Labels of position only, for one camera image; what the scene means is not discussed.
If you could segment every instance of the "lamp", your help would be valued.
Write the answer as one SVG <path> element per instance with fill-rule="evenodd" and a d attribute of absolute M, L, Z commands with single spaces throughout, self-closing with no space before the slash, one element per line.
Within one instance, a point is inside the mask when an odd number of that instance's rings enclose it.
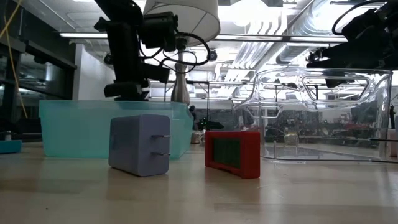
<path fill-rule="evenodd" d="M 178 16 L 178 31 L 195 34 L 205 42 L 214 39 L 220 33 L 217 0 L 147 0 L 144 15 L 172 12 Z M 178 59 L 183 60 L 185 47 L 200 44 L 196 39 L 184 37 L 177 39 Z M 189 92 L 185 81 L 186 65 L 175 64 L 176 81 L 172 92 L 172 101 L 189 105 Z"/>

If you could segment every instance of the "display screen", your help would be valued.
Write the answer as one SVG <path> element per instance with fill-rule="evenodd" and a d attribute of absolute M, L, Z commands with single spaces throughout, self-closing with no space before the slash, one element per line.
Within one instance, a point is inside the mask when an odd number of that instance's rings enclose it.
<path fill-rule="evenodd" d="M 239 139 L 213 139 L 213 161 L 241 168 L 241 141 Z"/>

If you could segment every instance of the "teal plastic bin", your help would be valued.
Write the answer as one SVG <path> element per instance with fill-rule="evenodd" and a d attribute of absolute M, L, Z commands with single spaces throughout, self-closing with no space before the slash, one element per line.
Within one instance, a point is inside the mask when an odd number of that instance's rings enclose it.
<path fill-rule="evenodd" d="M 193 117 L 183 103 L 41 100 L 39 108 L 46 156 L 108 158 L 111 119 L 140 114 L 170 118 L 171 159 L 190 148 Z"/>

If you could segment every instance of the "plastic storage bin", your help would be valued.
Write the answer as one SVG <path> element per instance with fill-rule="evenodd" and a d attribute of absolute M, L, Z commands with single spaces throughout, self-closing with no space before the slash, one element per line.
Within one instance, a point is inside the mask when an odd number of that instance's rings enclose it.
<path fill-rule="evenodd" d="M 262 133 L 263 157 L 380 160 L 386 156 L 390 71 L 281 68 L 256 75 L 234 107 L 236 129 Z"/>
<path fill-rule="evenodd" d="M 183 103 L 42 100 L 39 116 L 44 153 L 50 157 L 108 158 L 111 119 L 140 114 L 170 118 L 171 159 L 178 159 L 190 148 L 193 118 Z"/>

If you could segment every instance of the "metal prong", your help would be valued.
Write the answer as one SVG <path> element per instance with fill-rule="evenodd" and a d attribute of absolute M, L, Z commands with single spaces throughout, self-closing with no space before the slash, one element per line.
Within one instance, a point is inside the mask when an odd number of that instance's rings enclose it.
<path fill-rule="evenodd" d="M 155 156 L 170 156 L 170 153 L 151 152 Z"/>
<path fill-rule="evenodd" d="M 153 135 L 152 138 L 169 138 L 170 135 Z"/>

